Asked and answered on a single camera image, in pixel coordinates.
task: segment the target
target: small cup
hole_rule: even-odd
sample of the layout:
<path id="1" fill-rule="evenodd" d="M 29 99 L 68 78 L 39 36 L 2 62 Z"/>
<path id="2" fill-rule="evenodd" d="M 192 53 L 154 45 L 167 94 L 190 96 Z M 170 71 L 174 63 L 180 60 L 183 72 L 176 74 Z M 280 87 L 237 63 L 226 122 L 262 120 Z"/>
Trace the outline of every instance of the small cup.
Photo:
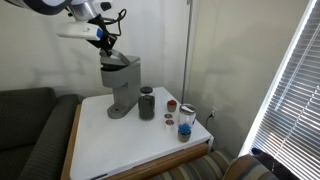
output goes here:
<path id="1" fill-rule="evenodd" d="M 172 119 L 166 120 L 166 130 L 168 132 L 171 132 L 173 130 L 173 127 L 174 127 L 174 121 Z"/>
<path id="2" fill-rule="evenodd" d="M 166 119 L 172 119 L 172 114 L 165 114 L 164 117 L 165 117 Z"/>
<path id="3" fill-rule="evenodd" d="M 169 112 L 174 112 L 177 108 L 177 102 L 173 99 L 168 101 L 167 108 Z"/>

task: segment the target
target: gray couch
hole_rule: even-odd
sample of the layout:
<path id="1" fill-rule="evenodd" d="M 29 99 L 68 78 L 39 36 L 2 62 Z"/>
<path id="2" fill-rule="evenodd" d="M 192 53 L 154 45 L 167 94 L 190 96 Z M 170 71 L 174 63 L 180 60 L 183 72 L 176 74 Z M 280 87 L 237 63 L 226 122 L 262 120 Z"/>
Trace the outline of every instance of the gray couch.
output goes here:
<path id="1" fill-rule="evenodd" d="M 148 179 L 277 180 L 278 178 L 253 156 L 248 154 L 233 157 L 227 149 L 221 149 Z"/>
<path id="2" fill-rule="evenodd" d="M 51 88 L 0 92 L 0 179 L 59 179 L 77 104 Z"/>

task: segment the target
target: window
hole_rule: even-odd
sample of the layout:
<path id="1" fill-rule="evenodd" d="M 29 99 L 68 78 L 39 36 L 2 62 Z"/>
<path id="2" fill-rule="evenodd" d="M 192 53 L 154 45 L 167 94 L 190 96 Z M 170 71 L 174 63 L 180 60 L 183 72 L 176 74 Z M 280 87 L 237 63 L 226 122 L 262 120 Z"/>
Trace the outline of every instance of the window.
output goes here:
<path id="1" fill-rule="evenodd" d="M 269 153 L 320 179 L 320 1 L 310 1 L 239 155 Z"/>

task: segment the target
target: gray coffee grinder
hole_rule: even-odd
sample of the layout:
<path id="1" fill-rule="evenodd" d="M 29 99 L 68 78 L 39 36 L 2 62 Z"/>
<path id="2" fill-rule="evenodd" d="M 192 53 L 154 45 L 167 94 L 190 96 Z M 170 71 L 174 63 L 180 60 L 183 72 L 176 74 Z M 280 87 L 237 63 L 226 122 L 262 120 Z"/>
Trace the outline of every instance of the gray coffee grinder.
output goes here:
<path id="1" fill-rule="evenodd" d="M 100 51 L 102 84 L 113 89 L 114 104 L 108 108 L 108 116 L 119 119 L 132 109 L 140 96 L 140 58 L 124 56 L 113 49 L 108 53 L 112 56 Z"/>

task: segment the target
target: window blinds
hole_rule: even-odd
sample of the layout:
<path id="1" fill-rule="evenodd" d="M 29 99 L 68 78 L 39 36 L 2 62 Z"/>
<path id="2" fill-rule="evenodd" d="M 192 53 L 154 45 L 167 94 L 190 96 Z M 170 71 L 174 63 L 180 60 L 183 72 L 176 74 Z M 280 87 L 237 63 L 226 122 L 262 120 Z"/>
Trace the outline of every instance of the window blinds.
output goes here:
<path id="1" fill-rule="evenodd" d="M 320 179 L 320 2 L 316 2 L 251 146 L 301 179 Z"/>

